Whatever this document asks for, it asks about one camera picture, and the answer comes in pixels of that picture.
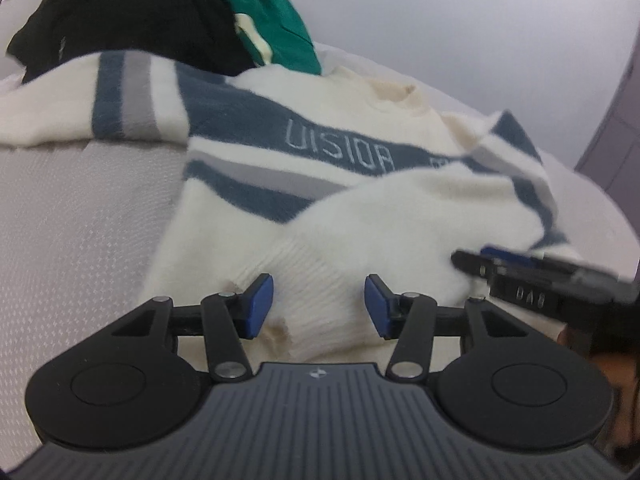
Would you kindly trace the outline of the person's right hand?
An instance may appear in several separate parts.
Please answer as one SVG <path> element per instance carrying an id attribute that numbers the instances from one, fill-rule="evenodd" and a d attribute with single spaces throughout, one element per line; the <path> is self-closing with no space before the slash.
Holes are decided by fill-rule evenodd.
<path id="1" fill-rule="evenodd" d="M 617 392 L 617 408 L 608 440 L 616 448 L 629 448 L 639 441 L 639 355 L 590 352 L 587 359 Z"/>

